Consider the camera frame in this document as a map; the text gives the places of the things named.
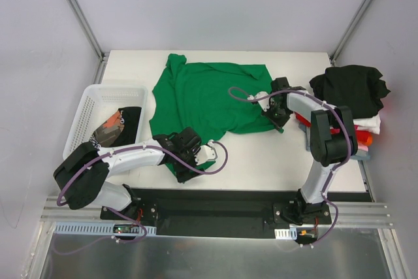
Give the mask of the green t shirt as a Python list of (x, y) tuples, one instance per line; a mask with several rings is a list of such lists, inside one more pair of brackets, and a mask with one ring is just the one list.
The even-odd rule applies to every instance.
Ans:
[(250, 95), (266, 91), (272, 81), (265, 65), (190, 63), (184, 55), (169, 54), (153, 88), (156, 108), (150, 120), (152, 135), (179, 133), (193, 128), (203, 142), (236, 134), (270, 131), (273, 124), (259, 106), (234, 99), (229, 88)]

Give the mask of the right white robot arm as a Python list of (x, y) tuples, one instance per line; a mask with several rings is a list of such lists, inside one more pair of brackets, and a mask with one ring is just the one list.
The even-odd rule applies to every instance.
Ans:
[(313, 163), (295, 200), (280, 210), (280, 218), (302, 225), (325, 216), (329, 210), (327, 192), (337, 170), (356, 154), (357, 138), (351, 110), (329, 105), (302, 87), (291, 87), (286, 77), (270, 84), (272, 91), (259, 92), (255, 98), (265, 116), (282, 132), (290, 115), (298, 114), (310, 123), (309, 145)]

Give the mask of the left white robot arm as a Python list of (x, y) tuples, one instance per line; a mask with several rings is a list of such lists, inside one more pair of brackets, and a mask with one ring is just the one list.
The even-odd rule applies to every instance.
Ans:
[(60, 188), (57, 206), (78, 210), (100, 201), (130, 220), (137, 215), (138, 203), (127, 187), (114, 186), (106, 179), (139, 167), (169, 164), (180, 182), (185, 182), (199, 173), (195, 156), (201, 146), (201, 137), (191, 127), (113, 148), (97, 148), (92, 142), (83, 142), (53, 173)]

